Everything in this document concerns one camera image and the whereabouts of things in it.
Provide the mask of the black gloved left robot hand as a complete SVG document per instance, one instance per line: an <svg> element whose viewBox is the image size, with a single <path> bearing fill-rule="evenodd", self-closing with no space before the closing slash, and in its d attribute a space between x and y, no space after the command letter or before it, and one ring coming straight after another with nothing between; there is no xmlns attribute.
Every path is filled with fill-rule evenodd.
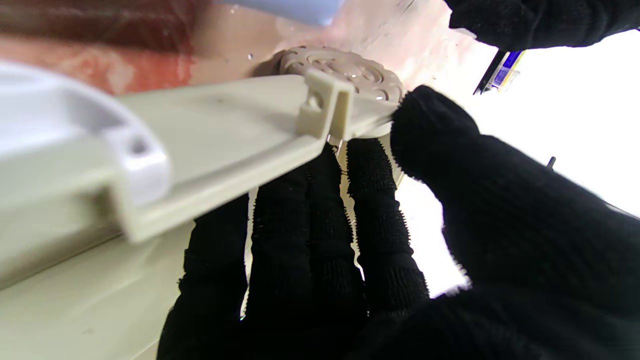
<svg viewBox="0 0 640 360"><path fill-rule="evenodd" d="M448 0L449 27L503 51L583 48L640 25L637 0Z"/></svg>

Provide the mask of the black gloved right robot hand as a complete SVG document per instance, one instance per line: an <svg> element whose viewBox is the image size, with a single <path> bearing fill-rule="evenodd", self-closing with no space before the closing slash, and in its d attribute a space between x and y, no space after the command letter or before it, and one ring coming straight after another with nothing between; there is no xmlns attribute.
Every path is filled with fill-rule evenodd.
<svg viewBox="0 0 640 360"><path fill-rule="evenodd" d="M391 116L391 154L442 205L470 287L430 298L384 147L332 146L195 219L158 360L637 360L639 220L480 133L421 85Z"/></svg>

